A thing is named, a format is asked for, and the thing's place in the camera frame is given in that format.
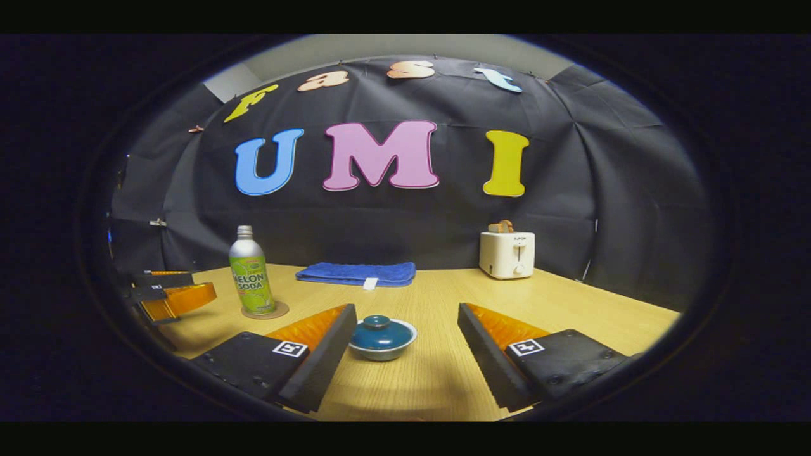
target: white toaster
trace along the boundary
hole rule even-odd
[[[478,266],[498,279],[529,277],[535,271],[535,233],[482,233]]]

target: bottle cap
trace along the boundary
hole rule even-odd
[[[237,236],[252,236],[253,227],[250,225],[240,225],[237,227]]]

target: black fabric curtain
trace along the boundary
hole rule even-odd
[[[406,61],[429,62],[435,74],[387,76]],[[477,68],[512,78],[521,92],[498,87]],[[297,90],[333,71],[345,71],[348,81]],[[225,267],[237,225],[254,226],[270,263],[474,268],[479,233],[506,218],[535,233],[536,267],[665,307],[683,309],[710,273],[715,223],[696,166],[653,113],[583,67],[544,81],[482,62],[400,55],[306,71],[256,90],[273,85],[224,123],[250,92],[223,105],[200,84],[127,148],[111,214],[122,272]],[[409,121],[436,125],[430,158],[438,185],[394,187],[398,159],[376,187],[352,162],[356,188],[324,188],[333,164],[328,128],[361,123],[383,144]],[[204,131],[190,133],[198,124]],[[269,176],[277,166],[272,138],[298,128],[286,184],[266,195],[239,191],[235,149],[264,139],[255,173]],[[522,196],[483,191],[494,161],[488,131],[528,139]]]

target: orange soft pad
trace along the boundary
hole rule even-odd
[[[177,318],[217,298],[214,284],[211,282],[164,288],[163,291],[166,293],[166,299],[141,303],[152,321]]]
[[[324,338],[324,335],[329,331],[335,320],[341,315],[346,304],[331,308],[321,313],[316,313],[303,320],[296,321],[292,325],[287,325],[284,328],[277,329],[270,334],[265,334],[266,337],[278,339],[281,341],[303,343],[310,347],[312,352]]]
[[[516,320],[498,312],[493,312],[486,308],[475,306],[471,303],[465,304],[476,315],[478,321],[481,322],[487,333],[493,339],[493,342],[504,351],[507,345],[515,342],[521,342],[529,339],[542,338],[548,336],[549,332],[543,329],[536,328],[533,325],[528,325],[523,321]]]

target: ceiling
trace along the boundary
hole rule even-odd
[[[570,60],[536,45],[495,34],[328,34],[308,35],[257,54],[205,81],[225,102],[288,75],[361,58],[436,54],[511,68],[550,79]]]

